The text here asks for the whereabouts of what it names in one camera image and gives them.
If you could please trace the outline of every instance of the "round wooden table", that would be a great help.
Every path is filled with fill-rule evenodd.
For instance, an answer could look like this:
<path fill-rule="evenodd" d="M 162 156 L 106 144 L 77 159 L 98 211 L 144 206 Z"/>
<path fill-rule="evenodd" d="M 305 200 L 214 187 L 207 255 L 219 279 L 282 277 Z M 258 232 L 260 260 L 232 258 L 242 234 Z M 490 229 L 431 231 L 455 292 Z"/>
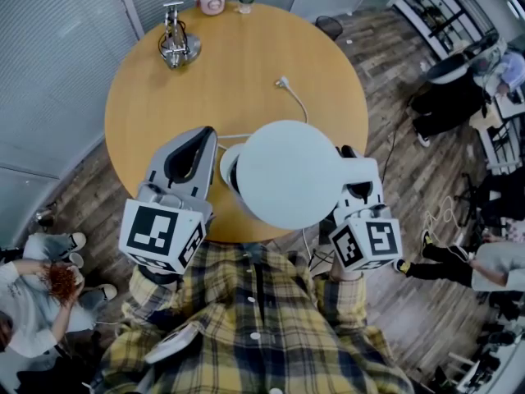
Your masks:
<path fill-rule="evenodd" d="M 163 25 L 150 30 L 122 62 L 107 97 L 106 142 L 116 174 L 136 196 L 155 151 L 180 133 L 212 126 L 218 135 L 252 133 L 271 121 L 302 121 L 303 111 L 285 89 L 286 76 L 308 109 L 310 124 L 334 144 L 364 153 L 368 112 L 355 70 L 330 38 L 307 21 L 256 4 L 248 15 L 228 3 L 219 16 L 199 9 L 180 14 L 202 52 L 170 70 L 158 51 Z M 230 146 L 243 140 L 220 140 Z M 264 241 L 290 231 L 250 218 L 222 181 L 218 162 L 208 201 L 217 217 L 208 239 Z"/>

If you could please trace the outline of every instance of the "yellow plaid shirt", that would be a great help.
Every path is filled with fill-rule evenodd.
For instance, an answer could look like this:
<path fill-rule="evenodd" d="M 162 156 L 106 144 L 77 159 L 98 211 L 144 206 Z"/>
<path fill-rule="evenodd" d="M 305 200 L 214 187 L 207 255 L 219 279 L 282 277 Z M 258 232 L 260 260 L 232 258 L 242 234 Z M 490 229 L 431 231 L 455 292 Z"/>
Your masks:
<path fill-rule="evenodd" d="M 246 248 L 201 245 L 177 288 L 135 268 L 125 322 L 102 359 L 95 391 L 134 392 L 150 369 L 144 356 L 192 322 L 199 336 L 154 365 L 149 392 L 413 392 L 381 332 L 366 324 L 362 278 L 313 280 L 297 252 Z"/>

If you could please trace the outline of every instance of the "power cord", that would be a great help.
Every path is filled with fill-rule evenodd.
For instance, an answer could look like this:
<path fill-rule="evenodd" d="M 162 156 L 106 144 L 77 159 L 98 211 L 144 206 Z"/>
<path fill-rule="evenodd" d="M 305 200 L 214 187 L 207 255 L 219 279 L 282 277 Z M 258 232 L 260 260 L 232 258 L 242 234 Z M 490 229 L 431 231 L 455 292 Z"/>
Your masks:
<path fill-rule="evenodd" d="M 315 270 L 317 267 L 319 267 L 319 264 L 321 263 L 329 263 L 329 264 L 333 264 L 333 261 L 328 261 L 327 258 L 330 257 L 332 254 L 334 254 L 335 250 L 332 250 L 330 251 L 328 254 L 327 253 L 322 253 L 324 254 L 324 257 L 321 257 L 321 255 L 319 255 L 317 253 L 317 250 L 314 250 L 313 251 L 313 257 L 310 259 L 310 263 L 308 264 L 308 268 L 310 268 L 310 272 L 313 272 L 313 270 Z M 313 262 L 313 259 L 314 258 L 318 258 L 320 261 L 312 267 L 312 262 Z"/>
<path fill-rule="evenodd" d="M 447 201 L 450 202 L 450 207 L 445 208 L 445 203 Z M 437 242 L 440 242 L 440 239 L 437 237 L 436 233 L 434 232 L 434 229 L 441 220 L 444 223 L 454 222 L 456 229 L 461 231 L 461 226 L 458 224 L 458 220 L 454 216 L 454 201 L 452 200 L 452 197 L 450 197 L 449 195 L 447 195 L 441 202 L 440 210 L 439 210 L 439 213 L 437 214 L 437 218 L 432 216 L 428 210 L 425 212 L 424 229 L 427 229 L 428 232 L 431 234 L 432 238 L 435 239 Z M 459 244 L 454 244 L 454 246 L 458 249 L 461 255 L 458 253 L 455 253 L 449 247 L 447 247 L 447 250 L 450 253 L 454 254 L 456 257 L 458 257 L 464 263 L 468 263 L 468 261 L 470 260 L 470 255 L 467 253 L 467 251 L 465 251 L 462 247 L 460 247 Z"/>
<path fill-rule="evenodd" d="M 286 76 L 281 76 L 281 78 L 279 80 L 276 81 L 276 86 L 278 88 L 283 88 L 283 89 L 286 89 L 288 90 L 288 92 L 290 92 L 290 94 L 294 97 L 294 99 L 297 101 L 297 103 L 301 106 L 301 108 L 303 109 L 303 113 L 304 113 L 304 122 L 306 122 L 306 124 L 308 124 L 308 110 L 306 109 L 306 107 L 304 106 L 304 103 L 303 101 L 301 101 L 301 98 L 294 92 L 294 90 L 291 88 L 290 86 L 290 82 L 288 81 L 288 78 Z M 242 139 L 244 137 L 250 137 L 251 134 L 242 134 L 242 135 L 219 135 L 217 138 L 218 139 Z M 228 148 L 222 144 L 218 144 L 217 145 L 219 148 L 223 149 L 223 150 L 228 150 Z M 312 253 L 310 252 L 310 249 L 308 248 L 308 242 L 306 241 L 306 235 L 304 235 L 304 228 L 301 230 L 301 232 L 303 233 L 303 241 L 304 241 L 304 246 L 306 247 L 306 250 L 308 252 L 308 257 L 310 258 L 310 264 L 312 263 Z"/>
<path fill-rule="evenodd" d="M 407 114 L 407 110 L 409 109 L 409 105 L 411 104 L 411 102 L 413 101 L 414 99 L 414 96 L 416 94 L 418 94 L 418 92 L 421 90 L 421 88 L 425 85 L 425 83 L 423 83 L 421 86 L 418 87 L 418 90 L 416 90 L 411 96 L 410 98 L 407 100 L 407 103 L 404 105 L 404 109 L 401 113 L 401 118 L 399 119 L 398 123 L 396 124 L 395 126 L 395 129 L 394 129 L 394 137 L 392 137 L 392 145 L 390 147 L 390 152 L 388 153 L 388 157 L 386 158 L 386 162 L 385 162 L 385 166 L 383 167 L 383 175 L 381 177 L 381 183 L 385 182 L 385 175 L 386 175 L 386 169 L 388 167 L 388 161 L 390 161 L 390 157 L 392 156 L 392 153 L 394 152 L 394 148 L 395 148 L 395 137 L 397 136 L 397 131 L 399 130 L 399 128 L 401 127 L 401 124 L 403 124 L 403 120 L 404 120 L 404 116 L 405 115 L 408 115 Z"/>
<path fill-rule="evenodd" d="M 310 249 L 308 248 L 308 242 L 306 241 L 306 235 L 304 235 L 304 228 L 301 229 L 301 232 L 303 233 L 304 246 L 306 247 L 306 251 L 308 252 L 309 261 L 311 263 L 312 262 L 312 253 L 310 252 Z"/>
<path fill-rule="evenodd" d="M 304 106 L 303 101 L 301 101 L 301 98 L 294 92 L 294 90 L 290 87 L 290 82 L 288 81 L 288 78 L 286 76 L 281 76 L 279 80 L 276 81 L 276 86 L 278 88 L 283 88 L 288 90 L 290 94 L 294 97 L 294 99 L 297 101 L 297 103 L 301 106 L 304 113 L 304 122 L 308 124 L 308 110 Z M 250 134 L 242 134 L 242 135 L 219 135 L 218 139 L 242 139 L 244 137 L 250 137 Z M 218 145 L 221 149 L 228 150 L 226 146 L 223 146 L 222 144 Z"/>
<path fill-rule="evenodd" d="M 95 321 L 96 324 L 106 324 L 106 325 L 117 325 L 120 323 L 105 323 L 104 321 Z"/>

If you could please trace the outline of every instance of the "shoe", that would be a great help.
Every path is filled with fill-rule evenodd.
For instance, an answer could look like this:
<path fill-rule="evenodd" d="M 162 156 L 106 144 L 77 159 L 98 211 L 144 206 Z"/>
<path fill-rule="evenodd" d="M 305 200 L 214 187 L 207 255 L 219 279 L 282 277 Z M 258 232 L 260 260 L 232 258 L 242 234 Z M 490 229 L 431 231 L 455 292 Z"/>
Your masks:
<path fill-rule="evenodd" d="M 421 255 L 423 255 L 423 251 L 425 248 L 427 248 L 427 245 L 433 245 L 434 241 L 430 237 L 430 232 L 428 229 L 423 229 L 423 232 L 421 232 Z"/>
<path fill-rule="evenodd" d="M 422 147 L 427 148 L 430 146 L 430 140 L 428 137 L 423 137 L 422 135 L 418 134 L 418 140 Z"/>
<path fill-rule="evenodd" d="M 418 129 L 416 128 L 416 126 L 412 123 L 412 128 L 414 130 L 414 132 L 416 133 L 416 135 L 418 136 L 418 140 L 419 140 L 419 143 L 421 144 L 422 147 L 424 148 L 427 148 L 430 146 L 430 140 L 428 139 L 428 137 L 423 137 Z"/>
<path fill-rule="evenodd" d="M 403 259 L 398 259 L 394 261 L 393 264 L 394 270 L 398 273 L 406 274 L 410 268 L 410 262 L 404 261 Z"/>
<path fill-rule="evenodd" d="M 116 287 L 110 285 L 109 283 L 98 285 L 94 288 L 94 291 L 102 291 L 104 294 L 104 302 L 109 302 L 110 300 L 115 299 L 116 295 L 118 294 Z"/>
<path fill-rule="evenodd" d="M 67 253 L 74 253 L 82 250 L 87 242 L 85 235 L 81 232 L 71 233 L 69 239 L 71 241 L 71 246 L 66 250 Z"/>

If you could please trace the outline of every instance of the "black pants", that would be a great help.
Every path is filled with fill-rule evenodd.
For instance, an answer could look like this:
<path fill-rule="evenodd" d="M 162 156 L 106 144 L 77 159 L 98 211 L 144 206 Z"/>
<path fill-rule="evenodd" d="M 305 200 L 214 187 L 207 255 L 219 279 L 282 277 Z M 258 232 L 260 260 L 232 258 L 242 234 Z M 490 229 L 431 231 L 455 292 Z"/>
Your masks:
<path fill-rule="evenodd" d="M 421 116 L 413 125 L 423 137 L 437 135 L 459 126 L 478 112 L 485 103 L 482 88 L 476 85 L 472 73 L 444 85 L 433 85 L 412 102 Z"/>
<path fill-rule="evenodd" d="M 450 250 L 463 257 L 456 247 L 450 247 Z M 461 261 L 447 248 L 439 248 L 433 244 L 429 244 L 423 251 L 423 257 L 436 261 L 438 264 L 413 263 L 407 271 L 408 277 L 416 277 L 422 280 L 447 279 L 466 287 L 472 287 L 472 267 L 470 267 L 468 263 Z"/>
<path fill-rule="evenodd" d="M 501 193 L 501 197 L 489 200 L 491 190 Z M 509 175 L 487 176 L 476 194 L 485 224 L 493 225 L 500 218 L 525 219 L 525 167 Z"/>

